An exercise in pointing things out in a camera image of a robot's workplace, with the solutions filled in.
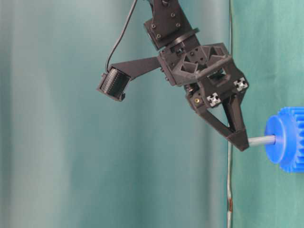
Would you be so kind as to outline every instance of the black cable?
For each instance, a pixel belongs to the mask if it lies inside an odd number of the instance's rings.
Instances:
[[[109,73],[109,69],[108,68],[109,68],[109,63],[110,63],[111,57],[112,57],[113,53],[115,52],[117,46],[119,45],[120,41],[122,40],[122,38],[124,36],[124,33],[125,33],[125,31],[126,31],[126,29],[128,27],[128,24],[130,22],[131,16],[132,16],[133,11],[135,9],[136,3],[137,3],[137,0],[134,0],[133,4],[131,6],[131,9],[130,9],[129,15],[127,16],[127,20],[126,20],[126,22],[125,22],[125,24],[123,26],[123,30],[122,30],[122,32],[121,32],[118,40],[116,41],[115,45],[113,46],[113,48],[112,48],[112,50],[111,50],[111,52],[110,52],[110,54],[108,56],[108,59],[106,60],[105,71],[108,72],[108,73]]]

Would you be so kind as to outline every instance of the silver bracket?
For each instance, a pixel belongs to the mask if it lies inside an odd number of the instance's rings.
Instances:
[[[217,93],[212,94],[212,96],[208,96],[207,100],[210,102],[211,107],[214,107],[217,104],[221,103],[221,100]]]
[[[248,84],[246,83],[245,78],[240,78],[238,81],[234,82],[234,85],[237,87],[237,90],[240,92],[243,89],[248,88]]]

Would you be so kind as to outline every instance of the thin metal pole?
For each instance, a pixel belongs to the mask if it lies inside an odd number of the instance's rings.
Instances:
[[[232,3],[229,0],[229,52],[233,56],[233,28],[232,28]],[[231,175],[232,175],[232,153],[233,145],[228,142],[228,167],[227,167],[227,228],[232,227],[232,211],[233,200],[231,190]]]
[[[256,137],[256,138],[249,138],[249,146],[261,146],[261,145],[271,145],[275,144],[276,137],[274,135],[263,136],[263,137]]]

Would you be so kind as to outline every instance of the small camera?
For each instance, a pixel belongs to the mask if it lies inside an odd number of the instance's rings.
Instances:
[[[103,74],[97,90],[116,101],[122,101],[125,98],[124,90],[130,80],[130,76],[116,68],[112,68],[109,73]]]

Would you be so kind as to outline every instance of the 3d-printed part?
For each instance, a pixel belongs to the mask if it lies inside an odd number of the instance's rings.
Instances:
[[[304,107],[285,107],[268,119],[265,135],[275,144],[265,145],[268,158],[286,172],[304,172]]]

